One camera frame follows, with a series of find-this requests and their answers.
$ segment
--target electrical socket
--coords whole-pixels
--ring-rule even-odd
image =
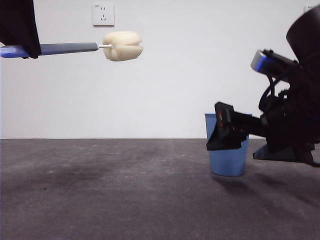
[[[93,26],[114,26],[115,5],[113,3],[94,4],[92,6]]]
[[[307,12],[307,11],[309,11],[310,9],[312,9],[313,7],[315,7],[316,5],[314,5],[314,4],[306,4],[306,5],[304,5],[304,7],[303,7],[303,12],[305,13],[305,12]]]

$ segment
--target dark floor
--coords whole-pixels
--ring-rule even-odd
[[[217,176],[205,143],[2,140],[1,239],[320,239],[320,168],[253,160],[251,139],[245,174]]]

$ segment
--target foam sponge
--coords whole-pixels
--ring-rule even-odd
[[[136,59],[143,50],[139,45],[140,35],[135,31],[114,31],[104,35],[102,43],[112,44],[112,47],[103,49],[104,55],[110,61],[126,61]]]

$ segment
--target blue plastic cup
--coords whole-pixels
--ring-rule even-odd
[[[214,132],[217,118],[214,113],[205,113],[206,136],[209,139]],[[209,151],[211,172],[226,177],[241,176],[245,172],[248,150],[248,136],[241,148]]]

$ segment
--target brush handle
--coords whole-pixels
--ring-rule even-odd
[[[54,54],[70,54],[81,52],[93,52],[99,49],[96,42],[80,43],[50,43],[40,44],[41,56]],[[0,48],[0,55],[3,58],[27,58],[28,53],[21,45],[7,45]]]

